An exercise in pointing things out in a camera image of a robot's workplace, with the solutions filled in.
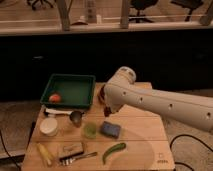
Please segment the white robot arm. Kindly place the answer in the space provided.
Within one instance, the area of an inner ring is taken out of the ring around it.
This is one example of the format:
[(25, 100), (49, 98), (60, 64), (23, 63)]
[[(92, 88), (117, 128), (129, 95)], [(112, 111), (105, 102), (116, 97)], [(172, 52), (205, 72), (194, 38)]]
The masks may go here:
[(213, 134), (213, 98), (140, 88), (135, 81), (136, 73), (126, 66), (108, 80), (103, 88), (107, 115), (129, 105)]

